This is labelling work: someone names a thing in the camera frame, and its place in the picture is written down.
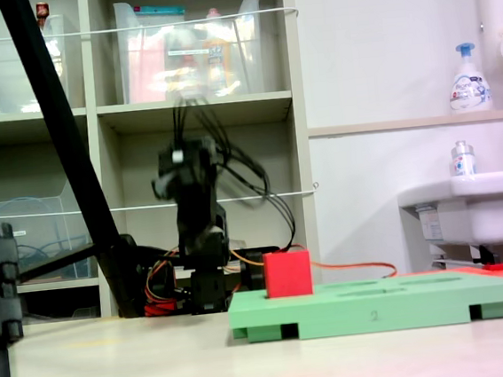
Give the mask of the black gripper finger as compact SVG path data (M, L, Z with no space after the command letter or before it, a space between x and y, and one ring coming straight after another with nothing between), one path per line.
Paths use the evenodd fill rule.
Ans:
M154 196L157 200L177 201L179 195L180 178L177 169L161 173L151 183Z

